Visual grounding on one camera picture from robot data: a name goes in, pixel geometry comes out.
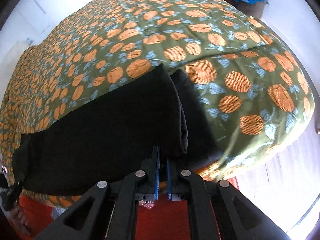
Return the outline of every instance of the black device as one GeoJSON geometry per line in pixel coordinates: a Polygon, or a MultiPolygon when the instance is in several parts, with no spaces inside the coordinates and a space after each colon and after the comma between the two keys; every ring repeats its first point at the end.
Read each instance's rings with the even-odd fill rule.
{"type": "MultiPolygon", "coordinates": [[[[159,155],[155,146],[140,170],[95,184],[35,240],[133,240],[138,201],[158,198],[159,155]]],[[[167,159],[167,186],[169,200],[188,202],[192,240],[290,239],[228,181],[205,181],[179,158],[167,159]]]]}

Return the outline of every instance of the silver screw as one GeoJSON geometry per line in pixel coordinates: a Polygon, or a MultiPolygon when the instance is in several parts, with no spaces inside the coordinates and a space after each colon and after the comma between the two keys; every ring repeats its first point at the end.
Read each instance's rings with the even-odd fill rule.
{"type": "Polygon", "coordinates": [[[108,185],[108,183],[106,181],[104,181],[104,180],[99,181],[98,184],[97,184],[98,188],[104,188],[107,185],[108,185]]]}
{"type": "Polygon", "coordinates": [[[224,179],[220,180],[219,184],[220,184],[221,187],[229,187],[229,185],[230,185],[229,181],[224,180],[224,179]]]}
{"type": "Polygon", "coordinates": [[[145,174],[146,174],[145,171],[136,171],[137,177],[143,177],[145,174]]]}
{"type": "Polygon", "coordinates": [[[189,170],[183,170],[183,171],[181,171],[181,175],[182,175],[182,176],[185,176],[185,177],[188,177],[188,176],[191,175],[191,171],[189,171],[189,170]]]}

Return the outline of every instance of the tiled floor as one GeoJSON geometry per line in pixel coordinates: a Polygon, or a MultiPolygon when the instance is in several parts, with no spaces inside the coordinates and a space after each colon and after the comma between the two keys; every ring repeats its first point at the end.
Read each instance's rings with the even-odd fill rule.
{"type": "MultiPolygon", "coordinates": [[[[91,0],[21,0],[0,31],[0,62],[3,61],[10,48],[27,38],[33,41],[33,44],[40,43],[57,23],[89,1],[91,0]]],[[[270,0],[270,6],[266,8],[265,20],[270,23],[270,26],[275,26],[278,30],[285,30],[284,24],[287,25],[289,20],[283,23],[282,18],[272,15],[272,10],[276,10],[277,4],[279,0],[270,0]]],[[[303,11],[301,6],[296,6],[296,8],[303,11]]],[[[308,31],[313,27],[318,28],[318,25],[312,26],[308,26],[308,31]]],[[[310,43],[306,48],[305,41],[299,43],[299,38],[303,37],[299,32],[295,33],[294,39],[281,32],[278,34],[288,44],[293,44],[294,52],[299,58],[301,51],[307,51],[305,54],[302,53],[304,57],[316,53],[317,50],[320,52],[318,44],[310,43]]],[[[315,66],[318,63],[314,61],[314,58],[313,56],[308,57],[307,60],[302,58],[301,61],[303,64],[306,63],[308,72],[313,73],[312,78],[320,80],[320,76],[317,78],[314,75],[314,70],[317,69],[315,66]]],[[[13,67],[8,69],[4,64],[0,65],[1,98],[12,71],[13,67]]],[[[285,231],[298,221],[320,192],[320,156],[315,151],[315,149],[320,149],[320,137],[315,133],[316,122],[314,117],[308,131],[302,135],[299,142],[295,142],[285,152],[276,155],[265,165],[238,176],[241,192],[285,231]]],[[[306,232],[310,231],[314,219],[317,218],[320,207],[315,207],[314,210],[316,209],[316,212],[313,211],[315,214],[311,214],[307,225],[303,225],[306,232]]],[[[292,231],[292,239],[304,239],[302,235],[299,235],[301,232],[301,230],[292,231]]]]}

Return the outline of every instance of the bed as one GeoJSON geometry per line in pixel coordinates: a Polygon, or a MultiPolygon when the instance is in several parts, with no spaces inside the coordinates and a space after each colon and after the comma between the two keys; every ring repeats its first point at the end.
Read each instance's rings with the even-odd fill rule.
{"type": "MultiPolygon", "coordinates": [[[[289,48],[223,0],[94,0],[21,56],[0,112],[4,171],[21,134],[49,128],[160,64],[194,83],[223,156],[196,171],[231,178],[292,144],[315,107],[289,48]]],[[[79,196],[24,194],[68,207],[79,196]]]]}

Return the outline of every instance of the white floor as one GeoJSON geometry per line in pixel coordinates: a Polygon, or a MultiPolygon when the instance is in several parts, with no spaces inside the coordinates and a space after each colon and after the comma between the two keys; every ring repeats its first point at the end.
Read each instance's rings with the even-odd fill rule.
{"type": "MultiPolygon", "coordinates": [[[[21,0],[18,3],[0,31],[0,98],[14,69],[14,64],[8,68],[3,62],[9,50],[27,39],[39,44],[61,20],[89,1],[21,0]]],[[[287,42],[320,91],[320,22],[304,0],[269,2],[264,21],[287,42]]],[[[297,222],[320,192],[320,171],[316,165],[320,163],[319,156],[302,152],[303,149],[296,149],[279,154],[266,165],[238,176],[240,190],[285,231],[297,222]]],[[[304,239],[303,233],[292,231],[291,234],[294,240],[304,239]]]]}

